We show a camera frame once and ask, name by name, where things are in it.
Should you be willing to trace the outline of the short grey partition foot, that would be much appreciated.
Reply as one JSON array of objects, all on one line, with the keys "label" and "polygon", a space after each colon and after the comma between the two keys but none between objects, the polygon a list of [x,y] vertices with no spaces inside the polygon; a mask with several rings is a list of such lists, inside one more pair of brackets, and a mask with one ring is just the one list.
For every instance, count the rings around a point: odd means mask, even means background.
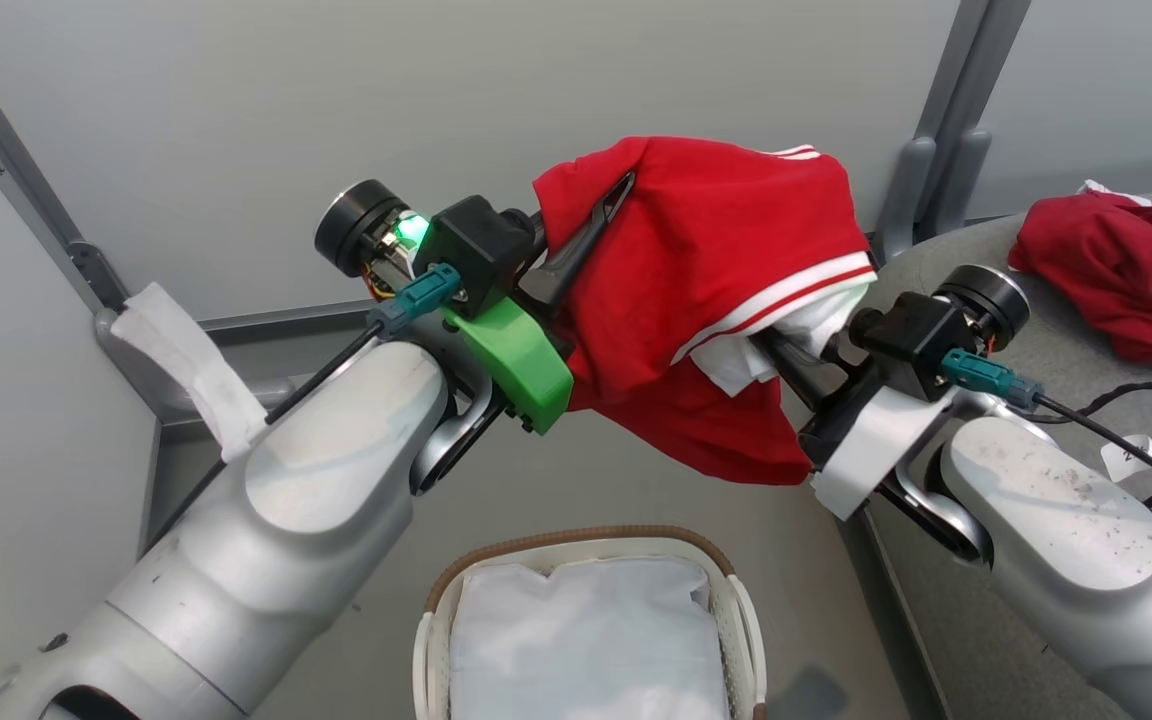
[{"label": "short grey partition foot", "polygon": [[933,137],[911,138],[902,146],[890,185],[884,196],[870,249],[879,266],[910,250],[915,243],[919,202],[935,156]]},{"label": "short grey partition foot", "polygon": [[932,236],[956,232],[967,223],[967,210],[972,200],[975,185],[986,164],[993,136],[987,128],[975,127],[957,142],[954,158],[948,164],[941,190],[935,196],[931,219]]}]

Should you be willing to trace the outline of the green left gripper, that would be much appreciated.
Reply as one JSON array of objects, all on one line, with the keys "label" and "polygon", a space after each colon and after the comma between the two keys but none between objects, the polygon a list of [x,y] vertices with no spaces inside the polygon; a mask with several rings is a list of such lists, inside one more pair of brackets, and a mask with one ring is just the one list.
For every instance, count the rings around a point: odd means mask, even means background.
[{"label": "green left gripper", "polygon": [[[544,262],[521,275],[518,296],[526,300],[526,305],[564,304],[594,247],[626,205],[635,182],[635,170],[617,179],[594,200],[588,219],[573,237],[558,251],[545,251]],[[526,420],[535,433],[548,433],[570,406],[573,373],[541,324],[508,297],[486,306],[473,318],[449,304],[442,311],[444,318],[463,334],[475,359],[503,391],[515,414]]]}]

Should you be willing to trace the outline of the grey fabric sofa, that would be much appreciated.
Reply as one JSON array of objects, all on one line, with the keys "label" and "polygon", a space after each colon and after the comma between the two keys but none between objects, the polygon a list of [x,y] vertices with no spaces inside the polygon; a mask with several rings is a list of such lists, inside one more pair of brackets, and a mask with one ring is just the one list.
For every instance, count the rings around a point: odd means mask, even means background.
[{"label": "grey fabric sofa", "polygon": [[[890,306],[896,293],[932,290],[963,264],[1006,270],[1021,215],[1005,217],[919,243],[879,272],[873,306]],[[1005,351],[1007,365],[1032,376],[1056,400],[1084,407],[1123,382],[1152,381],[1152,366],[1120,361],[1102,333],[1041,278],[1020,275],[1033,316]],[[1096,418],[1119,433],[1152,437],[1152,392],[1112,402]],[[1102,439],[1071,425],[1048,427],[1064,450],[1102,468]],[[1111,698],[1079,679],[1055,647],[993,592],[990,574],[961,564],[886,498],[867,503],[905,615],[948,720],[1128,720]]]}]

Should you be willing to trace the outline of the white laundry basket brown rim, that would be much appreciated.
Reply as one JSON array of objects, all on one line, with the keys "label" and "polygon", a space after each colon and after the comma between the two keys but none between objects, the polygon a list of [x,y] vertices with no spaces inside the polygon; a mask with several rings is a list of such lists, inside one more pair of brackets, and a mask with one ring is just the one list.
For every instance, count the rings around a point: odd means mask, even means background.
[{"label": "white laundry basket brown rim", "polygon": [[717,619],[730,720],[767,720],[767,664],[755,602],[717,544],[669,525],[589,526],[488,544],[452,562],[430,589],[411,665],[416,720],[450,720],[450,628],[467,574],[524,564],[548,574],[559,564],[617,558],[677,558],[708,577],[708,614]]}]

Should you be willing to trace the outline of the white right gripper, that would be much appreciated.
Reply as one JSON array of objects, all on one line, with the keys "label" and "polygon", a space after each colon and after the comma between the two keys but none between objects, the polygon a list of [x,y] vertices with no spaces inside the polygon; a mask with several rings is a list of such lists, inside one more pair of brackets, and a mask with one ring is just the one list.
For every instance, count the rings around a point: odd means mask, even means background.
[{"label": "white right gripper", "polygon": [[756,332],[751,342],[803,406],[819,407],[797,439],[812,461],[814,500],[838,520],[861,509],[957,396],[956,388],[935,401],[905,395],[882,382],[872,363],[844,382],[838,363],[778,329]]}]

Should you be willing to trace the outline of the red shirt with white trim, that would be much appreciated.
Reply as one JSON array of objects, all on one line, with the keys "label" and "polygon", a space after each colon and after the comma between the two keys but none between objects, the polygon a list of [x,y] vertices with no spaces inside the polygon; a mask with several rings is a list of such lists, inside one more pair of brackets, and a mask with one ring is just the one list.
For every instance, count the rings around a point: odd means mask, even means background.
[{"label": "red shirt with white trim", "polygon": [[1152,200],[1087,179],[1037,200],[1007,255],[1055,287],[1129,363],[1152,363]]},{"label": "red shirt with white trim", "polygon": [[559,314],[570,410],[705,477],[797,486],[812,464],[753,336],[782,332],[818,356],[876,281],[844,165],[809,145],[622,138],[535,179],[550,250],[626,176]]}]

